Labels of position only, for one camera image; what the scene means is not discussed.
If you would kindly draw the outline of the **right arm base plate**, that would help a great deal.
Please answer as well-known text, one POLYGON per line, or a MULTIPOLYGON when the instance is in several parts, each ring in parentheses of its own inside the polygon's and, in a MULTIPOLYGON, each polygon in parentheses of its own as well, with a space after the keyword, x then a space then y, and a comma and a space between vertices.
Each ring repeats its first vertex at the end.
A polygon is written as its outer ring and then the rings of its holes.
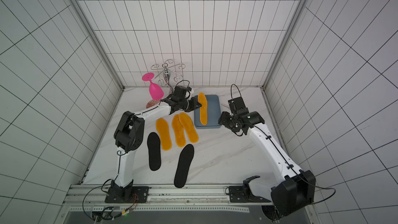
POLYGON ((254 196, 244 185, 228 187, 226 195, 229 196, 231 203, 271 203, 266 198, 254 196))

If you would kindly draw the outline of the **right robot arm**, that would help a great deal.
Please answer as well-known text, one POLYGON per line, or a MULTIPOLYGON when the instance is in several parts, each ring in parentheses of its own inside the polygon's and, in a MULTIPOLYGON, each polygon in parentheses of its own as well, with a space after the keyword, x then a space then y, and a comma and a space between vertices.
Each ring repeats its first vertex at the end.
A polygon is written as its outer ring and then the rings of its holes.
POLYGON ((273 172, 269 179, 252 176, 241 186, 229 187, 231 202, 272 203, 281 216, 288 216, 314 203, 314 174, 310 170, 303 171, 287 155, 257 112, 243 115, 222 112, 218 123, 233 133, 242 132, 248 136, 265 155, 273 172))

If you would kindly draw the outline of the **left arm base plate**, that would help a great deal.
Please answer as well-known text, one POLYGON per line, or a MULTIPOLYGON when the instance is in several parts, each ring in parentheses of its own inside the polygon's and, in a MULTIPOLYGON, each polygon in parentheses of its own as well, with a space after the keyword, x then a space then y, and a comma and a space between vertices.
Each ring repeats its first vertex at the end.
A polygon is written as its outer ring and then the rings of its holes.
POLYGON ((117 186, 110 187, 105 198, 107 204, 133 204, 146 203, 149 193, 149 187, 128 187, 119 189, 117 186))

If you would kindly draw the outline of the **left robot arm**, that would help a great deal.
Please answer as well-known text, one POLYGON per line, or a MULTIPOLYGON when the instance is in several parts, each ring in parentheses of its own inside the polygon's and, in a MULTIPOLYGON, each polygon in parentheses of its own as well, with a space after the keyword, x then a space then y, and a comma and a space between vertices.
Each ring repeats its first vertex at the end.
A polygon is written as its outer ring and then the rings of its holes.
POLYGON ((156 106, 137 113, 123 113, 114 133, 119 156, 118 173, 110 186, 117 194, 122 196, 133 187, 134 158, 144 140, 145 124, 177 111, 191 112, 202 107, 192 94, 193 89, 189 86, 176 86, 173 93, 156 106))

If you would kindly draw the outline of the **yellow insole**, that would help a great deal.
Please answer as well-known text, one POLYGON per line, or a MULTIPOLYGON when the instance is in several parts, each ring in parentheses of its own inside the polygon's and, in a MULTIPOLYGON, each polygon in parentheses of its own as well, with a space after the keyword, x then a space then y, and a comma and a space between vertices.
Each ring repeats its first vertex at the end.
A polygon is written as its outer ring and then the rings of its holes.
POLYGON ((207 114, 208 102, 207 102, 207 98, 203 92, 199 93, 198 102, 201 104, 200 122, 202 125, 207 125, 207 123, 208 123, 208 114, 207 114))
POLYGON ((170 150, 172 148, 172 141, 168 122, 163 118, 159 118, 155 126, 160 137, 162 149, 165 151, 170 150))
POLYGON ((179 115, 175 115, 172 120, 172 128, 175 134, 175 142, 178 147, 184 147, 186 145, 186 139, 184 135, 184 127, 179 120, 179 115))

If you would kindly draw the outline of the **yellow insole overlapping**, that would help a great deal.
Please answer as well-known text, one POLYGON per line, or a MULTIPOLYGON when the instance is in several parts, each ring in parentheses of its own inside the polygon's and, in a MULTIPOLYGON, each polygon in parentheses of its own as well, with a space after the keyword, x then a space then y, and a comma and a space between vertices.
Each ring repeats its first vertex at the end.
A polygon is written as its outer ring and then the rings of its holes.
POLYGON ((199 136, 197 134, 197 131, 194 127, 193 121, 190 118, 190 116, 186 113, 180 113, 178 116, 180 123, 182 124, 185 132, 187 133, 189 141, 192 143, 197 143, 199 141, 199 136))

